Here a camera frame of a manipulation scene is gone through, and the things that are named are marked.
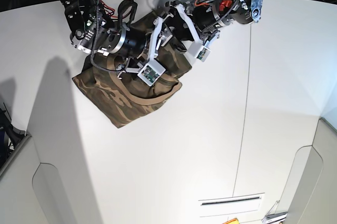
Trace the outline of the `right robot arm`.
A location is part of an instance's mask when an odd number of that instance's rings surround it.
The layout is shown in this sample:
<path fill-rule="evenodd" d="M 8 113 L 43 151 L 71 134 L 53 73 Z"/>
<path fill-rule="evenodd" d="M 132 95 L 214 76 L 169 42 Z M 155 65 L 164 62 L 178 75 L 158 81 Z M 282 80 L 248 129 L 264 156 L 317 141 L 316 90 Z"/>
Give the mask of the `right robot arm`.
<path fill-rule="evenodd" d="M 163 15 L 155 9 L 134 21 L 135 0 L 123 0 L 118 9 L 102 0 L 61 0 L 71 30 L 72 45 L 86 54 L 115 54 L 145 58 L 150 49 L 154 21 Z"/>

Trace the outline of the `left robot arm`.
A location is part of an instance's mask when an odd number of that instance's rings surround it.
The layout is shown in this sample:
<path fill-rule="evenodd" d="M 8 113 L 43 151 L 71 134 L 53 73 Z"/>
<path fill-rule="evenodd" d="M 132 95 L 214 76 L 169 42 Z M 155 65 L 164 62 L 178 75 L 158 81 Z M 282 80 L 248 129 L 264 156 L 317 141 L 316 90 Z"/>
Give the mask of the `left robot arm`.
<path fill-rule="evenodd" d="M 209 49 L 220 36 L 221 29 L 232 22 L 242 25 L 258 22 L 263 0 L 179 0 L 167 2 L 163 28 L 159 34 L 164 46 L 172 38 L 179 42 L 190 40 L 202 50 Z"/>

